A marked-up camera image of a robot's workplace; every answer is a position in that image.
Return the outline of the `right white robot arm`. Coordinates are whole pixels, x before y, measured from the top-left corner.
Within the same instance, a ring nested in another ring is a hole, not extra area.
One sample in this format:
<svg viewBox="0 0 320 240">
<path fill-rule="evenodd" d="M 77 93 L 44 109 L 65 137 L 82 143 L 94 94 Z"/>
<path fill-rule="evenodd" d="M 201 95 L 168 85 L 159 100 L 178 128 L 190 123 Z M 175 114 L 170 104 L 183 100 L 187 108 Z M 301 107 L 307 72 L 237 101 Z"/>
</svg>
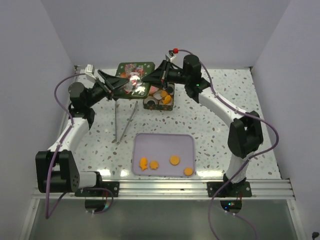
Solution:
<svg viewBox="0 0 320 240">
<path fill-rule="evenodd" d="M 214 91 L 212 83 L 202 76 L 202 63 L 194 54 L 183 58 L 181 68 L 163 60 L 143 82 L 165 89 L 168 84 L 181 84 L 189 98 L 216 114 L 228 127 L 227 145 L 231 151 L 229 167 L 224 174 L 223 192 L 235 196 L 246 179 L 249 158 L 264 141 L 260 116 L 256 111 L 243 112 Z"/>
</svg>

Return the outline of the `orange dotted round cookie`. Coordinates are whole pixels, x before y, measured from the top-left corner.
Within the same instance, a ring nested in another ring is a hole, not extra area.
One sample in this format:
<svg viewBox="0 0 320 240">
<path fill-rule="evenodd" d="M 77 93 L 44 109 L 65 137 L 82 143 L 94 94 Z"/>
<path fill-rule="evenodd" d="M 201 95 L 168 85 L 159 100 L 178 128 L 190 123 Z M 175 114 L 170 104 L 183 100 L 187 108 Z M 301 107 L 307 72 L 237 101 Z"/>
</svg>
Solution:
<svg viewBox="0 0 320 240">
<path fill-rule="evenodd" d="M 180 157 L 177 155 L 173 155 L 170 157 L 169 162 L 173 165 L 176 166 L 180 163 Z"/>
</svg>

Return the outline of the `metal tongs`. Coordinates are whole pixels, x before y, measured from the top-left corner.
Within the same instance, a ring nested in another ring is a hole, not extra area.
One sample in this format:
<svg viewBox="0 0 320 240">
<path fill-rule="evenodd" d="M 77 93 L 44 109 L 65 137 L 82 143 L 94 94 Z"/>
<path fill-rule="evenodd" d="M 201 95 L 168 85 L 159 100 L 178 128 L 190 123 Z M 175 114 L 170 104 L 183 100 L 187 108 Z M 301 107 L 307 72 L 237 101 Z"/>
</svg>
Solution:
<svg viewBox="0 0 320 240">
<path fill-rule="evenodd" d="M 132 122 L 135 116 L 135 113 L 138 109 L 138 103 L 139 102 L 136 101 L 133 104 L 133 108 L 130 115 L 128 115 L 127 118 L 122 119 L 120 121 L 120 127 L 118 127 L 119 118 L 120 118 L 118 111 L 119 111 L 120 104 L 118 103 L 118 101 L 115 101 L 114 103 L 114 139 L 117 145 L 119 145 L 122 142 L 123 138 L 125 137 L 126 132 L 130 126 L 130 123 Z"/>
</svg>

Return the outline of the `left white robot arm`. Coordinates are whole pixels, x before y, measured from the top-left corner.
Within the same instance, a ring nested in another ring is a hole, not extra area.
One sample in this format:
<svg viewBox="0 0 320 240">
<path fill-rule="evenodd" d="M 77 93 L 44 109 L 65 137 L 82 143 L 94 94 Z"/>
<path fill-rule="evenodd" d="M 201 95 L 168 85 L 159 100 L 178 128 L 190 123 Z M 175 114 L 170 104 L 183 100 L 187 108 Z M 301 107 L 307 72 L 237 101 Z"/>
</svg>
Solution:
<svg viewBox="0 0 320 240">
<path fill-rule="evenodd" d="M 63 107 L 68 115 L 65 129 L 55 143 L 35 156 L 38 190 L 41 193 L 75 193 L 86 188 L 92 196 L 103 193 L 104 184 L 97 171 L 79 171 L 74 153 L 95 120 L 93 105 L 103 99 L 117 99 L 116 91 L 129 82 L 128 78 L 102 74 L 103 81 L 93 72 L 84 75 L 93 80 L 91 88 L 81 82 L 68 87 L 70 104 Z"/>
</svg>

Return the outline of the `gold tin lid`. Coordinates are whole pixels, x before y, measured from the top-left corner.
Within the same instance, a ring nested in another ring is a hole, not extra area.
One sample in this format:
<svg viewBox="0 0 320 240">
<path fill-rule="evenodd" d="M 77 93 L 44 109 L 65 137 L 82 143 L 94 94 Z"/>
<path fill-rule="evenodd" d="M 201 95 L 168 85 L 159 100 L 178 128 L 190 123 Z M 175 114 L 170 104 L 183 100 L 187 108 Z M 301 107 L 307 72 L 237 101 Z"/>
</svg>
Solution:
<svg viewBox="0 0 320 240">
<path fill-rule="evenodd" d="M 149 95 L 150 83 L 143 78 L 155 70 L 153 62 L 121 62 L 116 71 L 116 77 L 129 80 L 114 92 L 118 99 L 145 99 Z"/>
</svg>

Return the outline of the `black sandwich cookie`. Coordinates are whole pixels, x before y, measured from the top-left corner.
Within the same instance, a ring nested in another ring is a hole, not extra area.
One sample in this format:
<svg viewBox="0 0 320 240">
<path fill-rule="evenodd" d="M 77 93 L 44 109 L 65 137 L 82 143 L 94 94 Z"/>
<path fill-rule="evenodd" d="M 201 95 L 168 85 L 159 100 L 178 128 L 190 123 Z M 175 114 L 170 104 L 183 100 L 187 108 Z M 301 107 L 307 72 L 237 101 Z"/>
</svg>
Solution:
<svg viewBox="0 0 320 240">
<path fill-rule="evenodd" d="M 173 89 L 171 86 L 169 86 L 166 91 L 167 91 L 169 94 L 171 94 L 171 93 L 174 92 L 174 89 Z"/>
<path fill-rule="evenodd" d="M 155 103 L 154 100 L 149 100 L 149 101 L 147 102 L 147 104 L 148 104 L 148 105 L 155 105 L 156 103 Z"/>
</svg>

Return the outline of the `pink round cookie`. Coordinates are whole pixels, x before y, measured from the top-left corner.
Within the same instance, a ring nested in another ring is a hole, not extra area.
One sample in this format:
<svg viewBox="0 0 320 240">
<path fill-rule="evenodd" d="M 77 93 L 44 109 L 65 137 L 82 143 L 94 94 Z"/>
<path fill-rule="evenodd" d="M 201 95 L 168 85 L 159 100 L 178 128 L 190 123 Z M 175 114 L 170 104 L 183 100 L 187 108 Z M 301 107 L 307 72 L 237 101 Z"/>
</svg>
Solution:
<svg viewBox="0 0 320 240">
<path fill-rule="evenodd" d="M 157 88 L 156 87 L 154 87 L 154 86 L 151 86 L 150 87 L 150 93 L 154 93 L 155 91 L 157 90 Z"/>
</svg>

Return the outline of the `orange swirl cookie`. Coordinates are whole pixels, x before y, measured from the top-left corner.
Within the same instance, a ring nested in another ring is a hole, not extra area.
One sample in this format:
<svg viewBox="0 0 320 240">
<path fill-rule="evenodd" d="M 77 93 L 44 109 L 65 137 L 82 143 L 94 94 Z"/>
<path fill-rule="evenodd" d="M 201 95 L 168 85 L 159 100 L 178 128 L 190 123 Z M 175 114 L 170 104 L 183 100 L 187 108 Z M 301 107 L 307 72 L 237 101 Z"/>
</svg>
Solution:
<svg viewBox="0 0 320 240">
<path fill-rule="evenodd" d="M 162 91 L 162 92 L 161 92 L 161 97 L 162 97 L 162 98 L 166 97 L 167 95 L 168 95 L 168 93 L 167 93 L 166 91 Z"/>
</svg>

